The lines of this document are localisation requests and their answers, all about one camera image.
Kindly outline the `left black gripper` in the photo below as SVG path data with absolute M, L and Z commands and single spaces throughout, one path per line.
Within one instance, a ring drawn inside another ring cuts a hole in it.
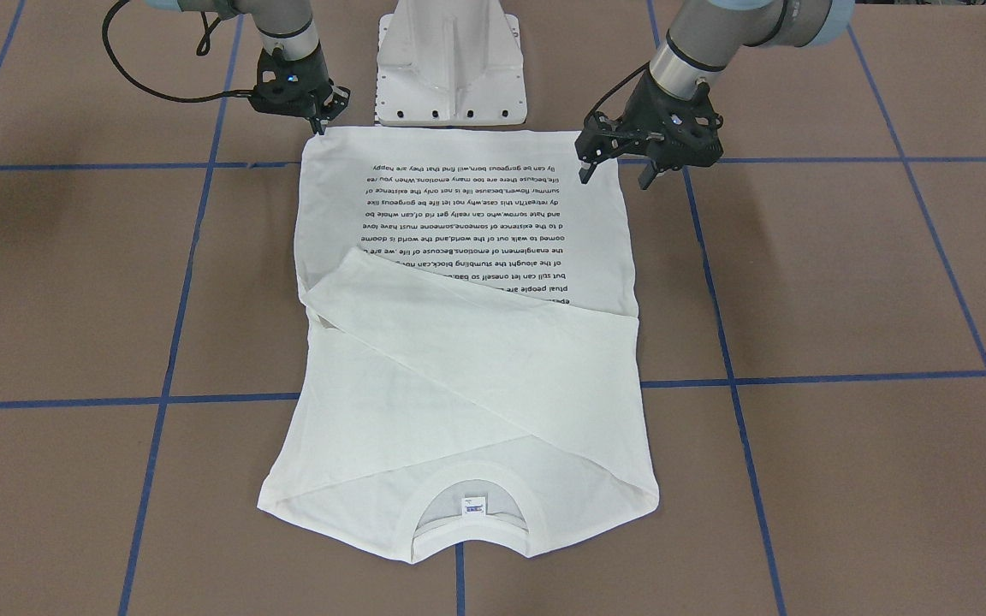
M 618 118 L 606 116 L 600 105 L 633 80 L 625 112 Z M 719 130 L 724 120 L 709 94 L 710 86 L 700 79 L 690 98 L 681 100 L 665 92 L 647 67 L 635 69 L 603 94 L 585 117 L 574 143 L 580 183 L 587 186 L 599 163 L 623 155 L 649 159 L 638 176 L 643 191 L 661 172 L 715 164 L 723 153 Z

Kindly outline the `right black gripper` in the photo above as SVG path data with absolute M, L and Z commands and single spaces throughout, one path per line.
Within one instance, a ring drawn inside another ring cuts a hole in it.
M 271 116 L 305 118 L 313 135 L 324 135 L 328 122 L 348 107 L 351 90 L 330 78 L 320 46 L 301 59 L 289 60 L 281 48 L 264 50 L 257 62 L 258 81 L 249 102 Z

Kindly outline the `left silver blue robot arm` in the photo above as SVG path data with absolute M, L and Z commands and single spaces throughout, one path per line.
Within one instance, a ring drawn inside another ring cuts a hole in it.
M 717 163 L 724 120 L 710 91 L 737 51 L 827 44 L 853 11 L 853 1 L 685 1 L 650 61 L 588 110 L 574 143 L 580 182 L 623 156 L 645 159 L 642 190 L 669 170 Z

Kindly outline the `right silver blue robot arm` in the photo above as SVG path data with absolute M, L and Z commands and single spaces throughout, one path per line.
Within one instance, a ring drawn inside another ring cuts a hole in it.
M 204 34 L 196 50 L 199 57 L 211 50 L 212 33 L 227 20 L 247 15 L 257 28 L 262 50 L 254 87 L 195 98 L 176 97 L 142 85 L 122 66 L 110 42 L 110 25 L 126 5 L 125 1 L 117 1 L 106 13 L 102 42 L 118 73 L 142 92 L 176 103 L 243 98 L 258 113 L 309 121 L 317 135 L 324 135 L 326 126 L 347 109 L 351 90 L 331 79 L 309 1 L 149 1 L 149 7 L 157 10 L 202 15 Z

